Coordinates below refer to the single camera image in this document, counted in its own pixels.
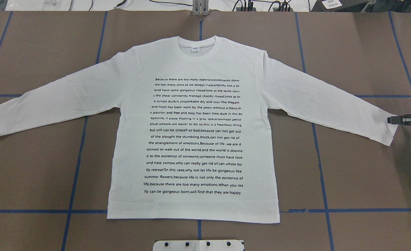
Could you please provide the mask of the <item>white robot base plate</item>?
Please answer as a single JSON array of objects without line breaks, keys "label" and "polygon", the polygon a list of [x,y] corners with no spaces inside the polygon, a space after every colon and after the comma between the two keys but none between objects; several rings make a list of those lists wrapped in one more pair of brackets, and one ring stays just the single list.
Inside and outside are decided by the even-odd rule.
[{"label": "white robot base plate", "polygon": [[244,251],[244,241],[219,240],[161,240],[153,245],[153,251]]}]

